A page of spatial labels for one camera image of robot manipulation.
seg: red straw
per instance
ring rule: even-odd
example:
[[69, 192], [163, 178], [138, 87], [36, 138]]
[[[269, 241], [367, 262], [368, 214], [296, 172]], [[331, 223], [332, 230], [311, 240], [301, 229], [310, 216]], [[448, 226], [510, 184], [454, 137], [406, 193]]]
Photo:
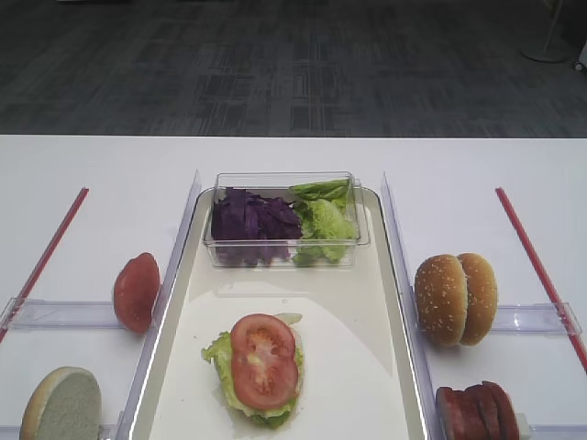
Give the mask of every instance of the red straw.
[[[524, 249], [526, 250], [528, 257], [530, 258], [532, 266], [534, 266], [534, 270], [540, 278], [540, 281], [542, 282], [544, 289], [547, 291], [550, 301], [556, 305], [561, 305], [562, 301], [560, 300], [559, 294], [557, 293], [554, 284], [550, 280], [550, 277], [548, 276], [546, 269], [544, 269], [544, 266], [542, 265], [542, 262], [540, 261], [537, 252], [532, 246], [532, 242], [530, 241], [530, 238], [524, 230], [522, 222], [520, 222], [520, 219], [515, 214], [514, 207], [510, 203], [510, 200], [507, 198], [507, 195], [505, 195], [504, 188], [495, 188], [495, 192], [497, 193], [497, 197], [499, 197], [500, 202], [504, 206], [504, 210], [507, 213], [507, 216], [510, 218], [510, 222], [512, 222], [512, 226], [514, 227], [517, 236], [520, 237], [520, 241], [522, 242], [522, 245], [524, 246]], [[567, 329], [572, 328], [572, 325], [566, 314], [562, 313], [561, 319], [562, 323], [565, 324], [565, 327]], [[585, 372], [587, 372], [587, 351], [585, 351], [585, 345], [583, 344], [578, 335], [568, 334], [568, 336], [570, 343], [575, 349], [575, 352], [577, 353], [577, 356], [579, 357], [579, 360], [581, 361], [583, 368], [585, 369]]]
[[[55, 250], [55, 248], [59, 244], [61, 238], [63, 237], [63, 234], [65, 234], [65, 231], [67, 230], [68, 226], [70, 225], [73, 218], [77, 214], [77, 211], [80, 209], [80, 206], [82, 205], [83, 199], [85, 199], [85, 196], [87, 195], [87, 193], [89, 191], [90, 190], [88, 190], [87, 188], [82, 188], [80, 190], [80, 192], [77, 194], [77, 197], [73, 201], [73, 204], [70, 207], [70, 210], [67, 212], [67, 214], [65, 215], [65, 217], [61, 221], [61, 224], [57, 228], [57, 231], [55, 231], [53, 238], [51, 239], [51, 241], [47, 245], [45, 252], [43, 252], [43, 255], [40, 256], [39, 262], [37, 263], [37, 265], [35, 266], [33, 271], [30, 273], [30, 276], [28, 277], [27, 282], [25, 282], [25, 285], [23, 286], [20, 293], [18, 294], [15, 305], [13, 306], [12, 310], [10, 311], [10, 315], [6, 319], [5, 324], [8, 324], [8, 323], [10, 323], [10, 321], [13, 320], [13, 318], [18, 313], [18, 309], [20, 308], [20, 306], [28, 297], [28, 295], [30, 294], [30, 291], [33, 290], [33, 287], [35, 286], [35, 283], [39, 279], [41, 272], [43, 271], [43, 269], [45, 269], [45, 266], [47, 265], [49, 258], [53, 254], [53, 251]], [[0, 342], [2, 342], [2, 340], [4, 339], [4, 336], [6, 335], [7, 331], [8, 331], [7, 327], [0, 328]]]

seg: red tomato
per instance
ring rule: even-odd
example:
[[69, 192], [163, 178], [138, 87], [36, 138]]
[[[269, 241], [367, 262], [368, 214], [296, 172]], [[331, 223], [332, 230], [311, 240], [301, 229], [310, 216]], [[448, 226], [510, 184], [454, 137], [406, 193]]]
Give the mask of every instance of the red tomato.
[[232, 328], [230, 343], [235, 393], [241, 402], [271, 410], [295, 395], [295, 339], [286, 323], [267, 314], [250, 314]]
[[159, 268], [150, 253], [130, 260], [114, 285], [114, 311], [118, 321], [132, 332], [146, 333], [159, 286]]

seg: floor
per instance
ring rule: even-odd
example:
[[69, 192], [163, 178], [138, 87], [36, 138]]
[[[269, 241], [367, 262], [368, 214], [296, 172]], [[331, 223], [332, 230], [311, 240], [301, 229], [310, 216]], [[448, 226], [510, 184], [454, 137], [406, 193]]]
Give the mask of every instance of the floor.
[[541, 0], [0, 0], [0, 133], [587, 138]]

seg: top bun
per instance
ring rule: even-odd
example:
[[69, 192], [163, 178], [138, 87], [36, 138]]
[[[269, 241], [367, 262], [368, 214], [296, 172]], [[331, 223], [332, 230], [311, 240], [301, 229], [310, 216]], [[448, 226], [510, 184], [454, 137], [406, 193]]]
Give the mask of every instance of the top bun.
[[415, 274], [415, 301], [422, 329], [442, 345], [459, 343], [467, 320], [467, 280], [452, 255], [428, 258]]
[[467, 276], [467, 323], [460, 342], [475, 346], [489, 333], [497, 312], [497, 283], [492, 266], [478, 254], [457, 257]]
[[437, 344], [479, 344], [497, 311], [497, 284], [480, 255], [436, 255], [415, 274], [415, 301], [422, 330]]

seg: clear plastic container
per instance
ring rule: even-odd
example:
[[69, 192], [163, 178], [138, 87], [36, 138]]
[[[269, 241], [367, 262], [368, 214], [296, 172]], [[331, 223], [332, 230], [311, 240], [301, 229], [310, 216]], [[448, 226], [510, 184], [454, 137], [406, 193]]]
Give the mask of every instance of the clear plastic container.
[[[296, 185], [333, 182], [337, 199], [346, 202], [344, 217], [352, 224], [354, 236], [345, 239], [215, 239], [213, 217], [215, 206], [225, 200], [228, 189], [246, 190], [263, 198], [281, 197], [287, 204], [299, 204], [302, 199], [290, 189]], [[212, 264], [217, 267], [314, 267], [351, 266], [355, 248], [369, 243], [360, 183], [350, 172], [269, 172], [219, 174], [206, 220], [204, 244]]]

